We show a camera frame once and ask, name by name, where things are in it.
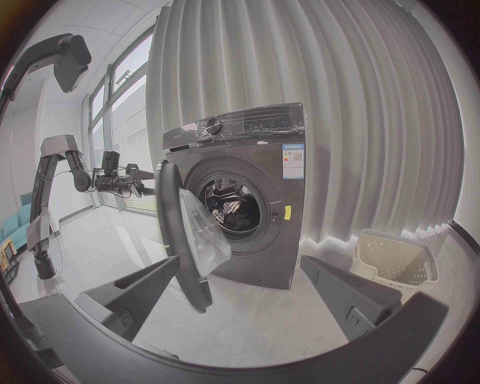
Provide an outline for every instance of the marble floor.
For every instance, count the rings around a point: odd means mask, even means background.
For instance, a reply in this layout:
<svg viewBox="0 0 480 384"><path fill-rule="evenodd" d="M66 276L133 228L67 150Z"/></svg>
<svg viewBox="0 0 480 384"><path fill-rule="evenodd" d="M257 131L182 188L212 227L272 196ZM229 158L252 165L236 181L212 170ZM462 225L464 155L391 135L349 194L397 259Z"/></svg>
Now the marble floor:
<svg viewBox="0 0 480 384"><path fill-rule="evenodd" d="M465 323L479 291L476 255L449 226L405 233L431 249L439 281L428 294L449 305L441 331L418 367L430 369ZM166 257L156 217L91 209L62 223L50 241L50 254L70 297L109 282ZM299 255L308 254L350 269L356 239L343 243L327 238L321 244L306 239ZM10 288L18 302L38 297L31 254L21 255L17 278ZM221 367L276 365L316 356L347 339L324 302L300 270L298 259L289 291L254 287L211 276L213 305L197 313L172 281L134 343L149 344L177 354L181 360ZM411 372L404 383L421 378Z"/></svg>

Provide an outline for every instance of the energy label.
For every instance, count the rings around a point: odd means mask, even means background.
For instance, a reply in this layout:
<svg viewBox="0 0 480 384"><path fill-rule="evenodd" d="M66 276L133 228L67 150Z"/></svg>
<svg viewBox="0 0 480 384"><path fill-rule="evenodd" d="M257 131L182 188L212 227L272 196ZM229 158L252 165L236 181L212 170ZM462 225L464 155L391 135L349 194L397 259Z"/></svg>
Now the energy label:
<svg viewBox="0 0 480 384"><path fill-rule="evenodd" d="M283 144L283 178L304 179L305 144Z"/></svg>

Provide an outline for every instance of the white curtain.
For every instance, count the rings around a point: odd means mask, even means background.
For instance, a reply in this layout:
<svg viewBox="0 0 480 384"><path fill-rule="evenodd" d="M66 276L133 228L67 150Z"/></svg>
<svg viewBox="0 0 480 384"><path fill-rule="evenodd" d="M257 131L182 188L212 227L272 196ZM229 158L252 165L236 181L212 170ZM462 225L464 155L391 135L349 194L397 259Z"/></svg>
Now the white curtain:
<svg viewBox="0 0 480 384"><path fill-rule="evenodd" d="M302 236L347 241L453 217L463 167L455 94L414 17L390 0L175 0L147 67L152 162L164 130L285 102L306 112Z"/></svg>

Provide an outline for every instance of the wooden side table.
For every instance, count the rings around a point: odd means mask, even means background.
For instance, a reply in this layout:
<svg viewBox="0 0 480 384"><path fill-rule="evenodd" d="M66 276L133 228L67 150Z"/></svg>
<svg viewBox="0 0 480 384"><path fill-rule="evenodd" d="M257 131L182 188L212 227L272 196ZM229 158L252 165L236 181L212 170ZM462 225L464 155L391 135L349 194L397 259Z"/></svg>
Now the wooden side table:
<svg viewBox="0 0 480 384"><path fill-rule="evenodd" d="M10 284L13 279L17 277L18 273L18 262L15 260L15 255L17 250L15 249L12 239L4 240L0 246L1 253L1 270L7 280L7 283Z"/></svg>

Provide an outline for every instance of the warning sticker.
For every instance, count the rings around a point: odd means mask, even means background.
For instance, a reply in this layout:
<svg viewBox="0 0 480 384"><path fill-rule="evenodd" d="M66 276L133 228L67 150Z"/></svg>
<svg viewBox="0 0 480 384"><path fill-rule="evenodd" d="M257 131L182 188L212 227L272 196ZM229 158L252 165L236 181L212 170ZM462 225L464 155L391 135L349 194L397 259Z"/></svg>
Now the warning sticker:
<svg viewBox="0 0 480 384"><path fill-rule="evenodd" d="M283 144L283 178L303 179L305 144Z"/></svg>
<svg viewBox="0 0 480 384"><path fill-rule="evenodd" d="M292 216L292 206L291 205L286 205L285 206L285 220L290 220L290 217Z"/></svg>

